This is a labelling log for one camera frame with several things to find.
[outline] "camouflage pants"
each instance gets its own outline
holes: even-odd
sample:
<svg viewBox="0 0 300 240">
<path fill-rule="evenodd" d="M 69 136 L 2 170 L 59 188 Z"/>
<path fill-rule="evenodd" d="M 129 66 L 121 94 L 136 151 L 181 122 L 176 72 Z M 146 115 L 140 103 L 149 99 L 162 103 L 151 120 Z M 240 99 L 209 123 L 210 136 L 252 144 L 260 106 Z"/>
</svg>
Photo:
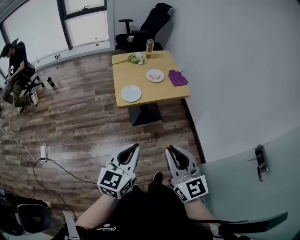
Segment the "camouflage pants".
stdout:
<svg viewBox="0 0 300 240">
<path fill-rule="evenodd" d="M 20 97 L 23 86 L 23 79 L 17 79 L 14 85 L 8 84 L 3 94 L 3 100 L 12 104 L 14 107 L 24 107 L 26 105 L 30 106 L 31 99 L 29 95 Z"/>
</svg>

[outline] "bottle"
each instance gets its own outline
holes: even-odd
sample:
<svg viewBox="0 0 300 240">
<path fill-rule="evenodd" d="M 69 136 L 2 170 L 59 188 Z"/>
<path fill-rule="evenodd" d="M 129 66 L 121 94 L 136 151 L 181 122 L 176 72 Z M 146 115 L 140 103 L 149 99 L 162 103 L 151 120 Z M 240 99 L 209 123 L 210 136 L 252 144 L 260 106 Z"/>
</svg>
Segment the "bottle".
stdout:
<svg viewBox="0 0 300 240">
<path fill-rule="evenodd" d="M 146 44 L 146 58 L 150 59 L 154 48 L 154 40 L 148 39 Z"/>
<path fill-rule="evenodd" d="M 54 82 L 52 81 L 52 78 L 51 78 L 51 77 L 48 77 L 47 82 L 50 84 L 51 87 L 54 87 L 54 86 L 55 86 L 55 84 L 54 84 Z"/>
</svg>

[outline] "table leg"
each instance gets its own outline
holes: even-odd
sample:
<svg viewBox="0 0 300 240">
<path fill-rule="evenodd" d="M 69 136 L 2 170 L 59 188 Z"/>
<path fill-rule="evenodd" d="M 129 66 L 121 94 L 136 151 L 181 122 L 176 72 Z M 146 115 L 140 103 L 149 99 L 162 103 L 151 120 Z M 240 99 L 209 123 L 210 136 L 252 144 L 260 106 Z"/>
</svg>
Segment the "table leg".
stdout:
<svg viewBox="0 0 300 240">
<path fill-rule="evenodd" d="M 156 103 L 128 107 L 132 126 L 162 120 Z"/>
</svg>

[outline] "hand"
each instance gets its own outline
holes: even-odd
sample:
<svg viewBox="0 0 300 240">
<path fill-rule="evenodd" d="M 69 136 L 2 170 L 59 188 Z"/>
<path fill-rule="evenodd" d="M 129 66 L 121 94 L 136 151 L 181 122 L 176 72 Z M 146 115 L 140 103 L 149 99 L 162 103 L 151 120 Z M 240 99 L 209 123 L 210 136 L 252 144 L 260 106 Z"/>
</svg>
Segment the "hand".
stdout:
<svg viewBox="0 0 300 240">
<path fill-rule="evenodd" d="M 13 76 L 8 76 L 8 83 L 9 84 L 13 84 L 13 80 L 14 80 L 14 77 Z"/>
</svg>

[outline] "wooden floor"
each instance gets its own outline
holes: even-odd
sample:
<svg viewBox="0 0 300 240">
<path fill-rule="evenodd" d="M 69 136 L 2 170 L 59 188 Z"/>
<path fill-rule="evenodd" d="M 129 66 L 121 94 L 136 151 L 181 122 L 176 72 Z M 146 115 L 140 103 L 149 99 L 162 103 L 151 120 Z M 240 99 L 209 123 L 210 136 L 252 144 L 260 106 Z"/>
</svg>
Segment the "wooden floor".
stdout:
<svg viewBox="0 0 300 240">
<path fill-rule="evenodd" d="M 21 114 L 4 103 L 1 114 L 4 130 L 12 130 L 35 159 L 40 146 L 48 146 L 48 157 L 75 176 L 96 182 L 101 167 L 113 151 L 124 144 L 138 143 L 141 152 L 135 173 L 137 182 L 147 188 L 156 171 L 164 182 L 170 177 L 163 158 L 164 149 L 176 144 L 199 155 L 180 100 L 159 103 L 163 120 L 145 126 L 131 126 L 127 109 L 116 106 L 111 55 L 116 52 L 82 57 L 48 67 L 38 75 L 45 88 L 36 87 L 37 107 L 26 107 Z M 56 89 L 46 83 L 48 76 Z M 34 161 L 19 147 L 11 134 L 0 133 L 0 186 L 26 197 L 51 201 L 53 225 L 62 223 L 68 209 L 54 193 L 41 188 L 33 176 Z M 96 185 L 81 182 L 52 162 L 38 164 L 38 180 L 55 190 L 75 211 L 77 217 L 100 196 Z M 55 234 L 58 229 L 48 230 Z"/>
</svg>

